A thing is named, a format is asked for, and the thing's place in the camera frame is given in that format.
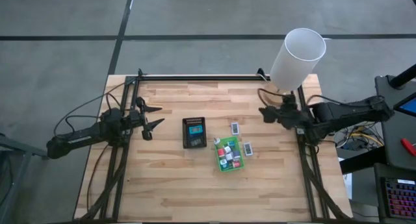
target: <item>black device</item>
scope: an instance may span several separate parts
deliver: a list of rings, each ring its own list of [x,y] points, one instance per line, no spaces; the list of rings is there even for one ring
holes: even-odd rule
[[[207,147],[204,117],[182,119],[182,131],[184,149]]]
[[[89,128],[54,136],[48,143],[47,156],[52,159],[67,155],[70,151],[99,142],[108,142],[113,147],[123,147],[127,143],[124,137],[126,131],[143,126],[144,140],[152,140],[151,131],[164,119],[148,122],[145,112],[154,112],[162,108],[147,106],[143,98],[136,98],[137,110],[130,110],[124,117],[124,110],[112,108],[99,117],[100,121]]]
[[[259,108],[263,121],[277,121],[286,129],[305,129],[307,143],[311,145],[318,144],[331,132],[363,121],[387,121],[394,114],[380,96],[351,103],[317,103],[303,110],[298,110],[294,94],[284,95],[282,99],[280,108]]]
[[[394,110],[416,117],[416,92],[397,103]]]
[[[386,214],[391,218],[416,220],[416,182],[414,180],[382,178]]]

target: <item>butcher block tabletop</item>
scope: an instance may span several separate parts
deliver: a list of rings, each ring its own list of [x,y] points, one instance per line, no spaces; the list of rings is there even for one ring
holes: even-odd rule
[[[109,76],[106,92],[124,80],[125,75]],[[146,104],[163,107],[146,113],[148,120],[165,120],[154,129],[152,141],[142,139],[142,127],[134,129],[118,221],[310,221],[295,132],[277,123],[264,123],[258,111],[264,104],[257,89],[265,86],[265,81],[214,79],[140,82],[138,95]],[[303,88],[306,99],[321,94],[317,75],[309,75]],[[122,90],[123,86],[112,92],[119,101]],[[110,104],[116,107],[111,99]],[[106,109],[103,99],[100,113]],[[184,149],[182,119],[193,117],[205,117],[207,147]],[[233,122],[239,123],[239,144],[250,142],[253,155],[242,155],[243,169],[221,172],[213,140],[230,137]],[[75,218],[86,213],[88,183],[105,146],[99,143],[91,147]],[[319,147],[324,187],[341,210],[352,216],[335,147],[330,142]],[[103,191],[110,155],[108,147],[94,175],[89,205]],[[316,191],[314,197],[319,216]]]

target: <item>monitor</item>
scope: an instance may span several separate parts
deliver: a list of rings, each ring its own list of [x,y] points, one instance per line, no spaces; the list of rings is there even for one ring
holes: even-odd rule
[[[416,117],[416,92],[397,103],[393,109]]]

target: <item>table leg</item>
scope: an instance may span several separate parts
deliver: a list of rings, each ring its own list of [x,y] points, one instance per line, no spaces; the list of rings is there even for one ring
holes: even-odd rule
[[[375,163],[387,164],[384,147],[363,153],[340,162],[343,175],[372,167]]]

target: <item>green tray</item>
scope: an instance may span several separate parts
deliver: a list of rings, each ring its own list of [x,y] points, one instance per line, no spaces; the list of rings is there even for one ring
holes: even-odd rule
[[[220,157],[217,153],[217,149],[224,148],[224,146],[227,145],[227,142],[234,142],[235,146],[232,150],[233,151],[238,150],[240,152],[240,167],[233,168],[233,166],[228,166],[227,168],[224,168],[224,169],[221,167],[220,160],[223,159],[223,158],[220,159]],[[216,161],[218,162],[218,167],[220,168],[221,172],[233,171],[233,170],[236,170],[236,169],[244,168],[244,160],[242,159],[242,152],[241,152],[240,147],[239,147],[239,140],[235,136],[220,139],[220,143],[215,146],[215,155],[216,155]]]

